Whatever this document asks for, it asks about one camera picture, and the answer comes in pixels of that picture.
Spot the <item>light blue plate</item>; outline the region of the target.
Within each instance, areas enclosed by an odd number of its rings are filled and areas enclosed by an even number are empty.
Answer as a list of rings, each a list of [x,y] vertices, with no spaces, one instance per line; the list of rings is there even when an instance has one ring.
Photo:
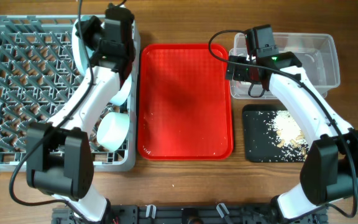
[[[74,22],[71,32],[71,49],[73,52],[73,59],[77,70],[81,76],[86,75],[86,69],[88,68],[88,63],[86,60],[86,51],[84,51],[82,44],[80,43],[80,38],[76,35],[77,28],[76,24],[78,19]]]

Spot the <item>light blue bowl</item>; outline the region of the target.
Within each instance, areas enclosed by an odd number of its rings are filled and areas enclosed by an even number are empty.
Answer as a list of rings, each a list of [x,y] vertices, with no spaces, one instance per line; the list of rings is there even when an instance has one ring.
[[[130,74],[125,80],[121,89],[110,99],[110,103],[116,106],[121,106],[127,100],[132,86],[132,75]]]

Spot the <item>green bowl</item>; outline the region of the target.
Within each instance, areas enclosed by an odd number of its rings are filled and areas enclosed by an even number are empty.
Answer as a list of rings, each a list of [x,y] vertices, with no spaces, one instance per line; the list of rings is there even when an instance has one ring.
[[[96,134],[97,142],[109,152],[118,150],[129,132],[128,114],[110,112],[100,122]]]

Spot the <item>food scraps and rice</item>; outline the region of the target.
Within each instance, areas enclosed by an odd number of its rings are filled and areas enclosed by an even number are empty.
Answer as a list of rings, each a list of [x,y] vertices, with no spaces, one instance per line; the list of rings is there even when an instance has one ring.
[[[287,110],[258,111],[254,139],[258,162],[304,162],[309,150],[303,131]]]

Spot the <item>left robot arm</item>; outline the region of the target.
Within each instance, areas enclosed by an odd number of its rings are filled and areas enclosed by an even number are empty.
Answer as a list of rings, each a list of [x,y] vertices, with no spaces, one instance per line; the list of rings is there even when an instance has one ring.
[[[46,123],[27,131],[26,175],[30,187],[66,204],[84,223],[115,223],[110,201],[93,186],[89,138],[115,151],[126,140],[130,118],[103,115],[106,105],[120,106],[131,95],[139,60],[133,16],[82,17],[72,33],[74,62],[83,81]]]

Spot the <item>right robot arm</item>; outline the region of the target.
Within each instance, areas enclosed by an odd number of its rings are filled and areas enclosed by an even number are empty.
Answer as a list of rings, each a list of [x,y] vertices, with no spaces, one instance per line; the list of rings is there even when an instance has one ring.
[[[331,207],[347,218],[358,209],[358,129],[341,118],[309,81],[292,52],[266,57],[229,56],[226,78],[260,84],[292,115],[309,151],[300,182],[275,196],[270,218],[290,223]]]

